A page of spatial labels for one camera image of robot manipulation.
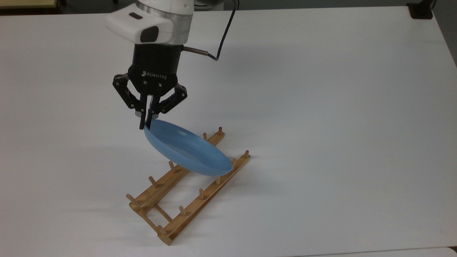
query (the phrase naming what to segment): blue bowl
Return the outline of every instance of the blue bowl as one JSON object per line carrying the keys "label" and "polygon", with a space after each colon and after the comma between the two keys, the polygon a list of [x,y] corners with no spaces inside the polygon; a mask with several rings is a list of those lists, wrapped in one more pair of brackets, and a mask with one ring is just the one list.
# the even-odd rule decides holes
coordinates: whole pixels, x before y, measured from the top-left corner
{"label": "blue bowl", "polygon": [[154,119],[144,134],[151,145],[174,163],[207,176],[229,173],[232,162],[205,139],[171,123]]}

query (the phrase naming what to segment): robotiq logo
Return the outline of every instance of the robotiq logo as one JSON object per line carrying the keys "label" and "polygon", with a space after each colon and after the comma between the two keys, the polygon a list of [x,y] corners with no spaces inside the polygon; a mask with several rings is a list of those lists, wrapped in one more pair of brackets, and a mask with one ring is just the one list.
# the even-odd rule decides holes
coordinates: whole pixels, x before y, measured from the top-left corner
{"label": "robotiq logo", "polygon": [[154,77],[154,78],[161,78],[161,79],[164,79],[166,80],[167,79],[167,76],[165,75],[160,75],[160,74],[154,74],[152,72],[146,72],[145,70],[143,71],[143,74],[141,74],[142,77]]}

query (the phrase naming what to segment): table surface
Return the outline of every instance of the table surface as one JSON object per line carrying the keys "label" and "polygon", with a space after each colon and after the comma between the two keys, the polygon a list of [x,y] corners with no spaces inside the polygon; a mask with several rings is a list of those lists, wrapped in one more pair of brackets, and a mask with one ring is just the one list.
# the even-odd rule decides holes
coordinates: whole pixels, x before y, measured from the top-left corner
{"label": "table surface", "polygon": [[[230,12],[194,15],[215,53]],[[181,55],[160,118],[252,159],[166,246],[129,207],[169,170],[112,87],[105,14],[0,17],[2,256],[285,257],[457,245],[457,69],[407,7],[239,11],[221,59]],[[161,202],[179,213],[213,178]],[[163,220],[152,213],[157,224]]]}
{"label": "table surface", "polygon": [[429,248],[384,252],[361,252],[347,254],[318,255],[321,257],[456,257],[457,253],[450,248]]}

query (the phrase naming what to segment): black object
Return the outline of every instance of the black object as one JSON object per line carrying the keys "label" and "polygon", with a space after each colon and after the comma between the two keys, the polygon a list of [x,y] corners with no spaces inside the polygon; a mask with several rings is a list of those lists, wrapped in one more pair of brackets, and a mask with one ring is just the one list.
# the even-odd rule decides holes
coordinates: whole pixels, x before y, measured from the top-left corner
{"label": "black object", "polygon": [[431,20],[433,18],[433,13],[431,12],[430,5],[433,0],[423,0],[418,4],[406,4],[409,8],[409,13],[413,19],[421,20]]}
{"label": "black object", "polygon": [[137,14],[137,13],[134,13],[134,12],[131,12],[129,13],[128,15],[130,15],[131,17],[137,19],[137,20],[141,20],[143,18],[143,16]]}
{"label": "black object", "polygon": [[[141,113],[140,129],[145,125],[149,128],[153,116],[167,113],[186,99],[187,90],[178,84],[176,76],[182,49],[182,45],[135,44],[133,63],[127,74],[114,76],[113,86],[127,107]],[[140,93],[139,100],[127,88],[129,80]],[[160,102],[171,89],[175,92]],[[152,100],[146,118],[148,96]]]}

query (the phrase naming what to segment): wooden peg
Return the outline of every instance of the wooden peg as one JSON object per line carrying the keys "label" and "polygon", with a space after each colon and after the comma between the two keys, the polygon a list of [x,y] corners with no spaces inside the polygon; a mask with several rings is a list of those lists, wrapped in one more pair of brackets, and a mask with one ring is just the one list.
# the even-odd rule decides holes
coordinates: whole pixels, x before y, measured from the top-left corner
{"label": "wooden peg", "polygon": [[198,192],[200,193],[200,200],[205,199],[205,197],[203,196],[203,188],[200,188],[200,190],[198,190]]}
{"label": "wooden peg", "polygon": [[159,231],[160,231],[162,234],[164,234],[164,235],[167,234],[167,231],[166,231],[162,226],[158,225],[157,228],[159,229]]}
{"label": "wooden peg", "polygon": [[152,176],[149,176],[149,181],[151,181],[151,184],[154,188],[158,188],[159,186],[157,185],[157,182],[152,178]]}
{"label": "wooden peg", "polygon": [[180,207],[179,207],[179,210],[181,211],[181,214],[182,214],[183,216],[186,216],[186,215],[187,215],[187,214],[186,214],[186,211],[184,210],[184,207],[180,206]]}
{"label": "wooden peg", "polygon": [[232,170],[235,170],[235,165],[236,165],[236,159],[235,159],[235,158],[233,158],[233,160],[232,160],[232,166],[233,166],[233,169],[232,169]]}
{"label": "wooden peg", "polygon": [[249,158],[249,151],[246,150],[246,152],[242,156],[243,158]]}
{"label": "wooden peg", "polygon": [[135,198],[133,198],[133,196],[131,196],[129,193],[126,194],[125,197],[127,197],[127,199],[129,199],[133,204],[138,204],[137,200],[135,200]]}
{"label": "wooden peg", "polygon": [[176,167],[175,165],[173,164],[172,161],[169,161],[168,164],[170,165],[170,169],[173,171],[173,173],[176,173]]}

